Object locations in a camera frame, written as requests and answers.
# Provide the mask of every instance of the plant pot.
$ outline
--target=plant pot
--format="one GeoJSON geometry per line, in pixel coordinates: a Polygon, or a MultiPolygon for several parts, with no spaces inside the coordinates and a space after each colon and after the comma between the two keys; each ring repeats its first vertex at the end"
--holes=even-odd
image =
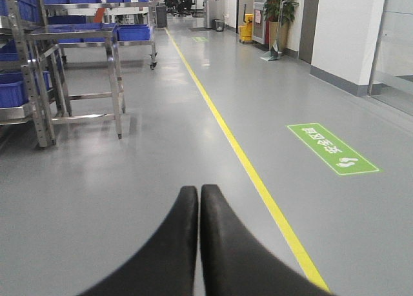
{"type": "MultiPolygon", "coordinates": [[[[269,22],[269,42],[268,42],[268,47],[271,50],[272,45],[274,44],[274,40],[276,40],[277,37],[277,31],[278,31],[278,22],[269,22]]],[[[278,37],[278,50],[283,52],[284,49],[287,47],[287,38],[288,38],[288,23],[284,24],[281,27],[281,33],[278,37]]]]}

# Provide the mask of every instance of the yellow mop bucket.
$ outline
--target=yellow mop bucket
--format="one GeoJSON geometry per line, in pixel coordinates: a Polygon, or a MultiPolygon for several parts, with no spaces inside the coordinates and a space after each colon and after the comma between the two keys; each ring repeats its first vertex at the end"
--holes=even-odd
{"type": "Polygon", "coordinates": [[[244,23],[245,25],[239,26],[239,42],[245,43],[245,41],[252,41],[252,20],[254,16],[252,14],[245,14],[247,4],[244,4],[244,23]]]}

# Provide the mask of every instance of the doorway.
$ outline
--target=doorway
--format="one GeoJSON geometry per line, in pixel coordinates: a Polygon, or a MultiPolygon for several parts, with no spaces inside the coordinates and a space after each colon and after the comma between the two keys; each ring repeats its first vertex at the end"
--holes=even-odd
{"type": "Polygon", "coordinates": [[[246,14],[252,14],[254,0],[237,0],[237,32],[238,26],[244,25],[244,4],[247,4],[246,14]]]}
{"type": "Polygon", "coordinates": [[[301,25],[301,38],[299,43],[298,58],[311,64],[314,35],[316,33],[318,0],[304,0],[303,24],[301,25]]]}

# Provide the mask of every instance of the potted plant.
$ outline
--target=potted plant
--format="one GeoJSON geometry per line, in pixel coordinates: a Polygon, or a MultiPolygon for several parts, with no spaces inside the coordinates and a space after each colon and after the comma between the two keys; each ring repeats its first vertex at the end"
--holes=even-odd
{"type": "Polygon", "coordinates": [[[266,21],[270,21],[270,49],[277,36],[277,30],[279,27],[278,21],[281,19],[281,33],[279,38],[279,49],[282,51],[287,46],[288,26],[294,22],[296,7],[298,2],[296,0],[283,0],[283,13],[280,17],[280,5],[281,0],[265,0],[264,3],[264,16],[266,21]]]}

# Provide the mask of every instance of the yellow floor line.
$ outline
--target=yellow floor line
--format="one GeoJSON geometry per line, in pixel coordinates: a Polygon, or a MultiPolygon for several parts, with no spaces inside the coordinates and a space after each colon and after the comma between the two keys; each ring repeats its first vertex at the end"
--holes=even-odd
{"type": "Polygon", "coordinates": [[[326,282],[318,272],[316,266],[312,262],[310,256],[308,255],[307,251],[304,249],[304,246],[301,244],[300,240],[298,239],[296,233],[292,229],[291,225],[288,223],[287,219],[283,215],[283,212],[277,205],[277,203],[273,200],[270,192],[267,190],[264,182],[261,180],[260,176],[256,172],[254,166],[252,166],[250,160],[248,159],[247,155],[237,142],[234,134],[229,129],[228,125],[222,118],[221,114],[218,112],[217,108],[215,107],[214,103],[212,102],[211,98],[209,97],[207,91],[201,84],[201,81],[197,78],[196,74],[192,70],[191,66],[188,64],[188,61],[185,59],[185,56],[182,54],[181,50],[179,49],[178,45],[176,44],[174,38],[171,36],[169,31],[165,28],[166,33],[168,34],[170,40],[172,41],[175,49],[177,50],[179,56],[182,59],[182,62],[185,64],[186,69],[188,70],[189,74],[191,75],[192,79],[196,83],[199,91],[201,92],[204,100],[206,101],[208,107],[210,108],[212,114],[216,118],[216,121],[220,125],[222,131],[224,132],[225,136],[229,140],[232,148],[234,149],[238,159],[241,161],[244,169],[247,171],[247,174],[251,178],[254,186],[256,187],[258,193],[260,194],[262,200],[264,201],[265,205],[267,206],[268,210],[271,213],[271,216],[275,220],[278,225],[278,228],[281,230],[285,240],[287,241],[292,253],[297,259],[297,262],[301,266],[301,269],[304,271],[304,274],[307,278],[313,282],[315,285],[319,286],[320,288],[330,292],[326,282]]]}

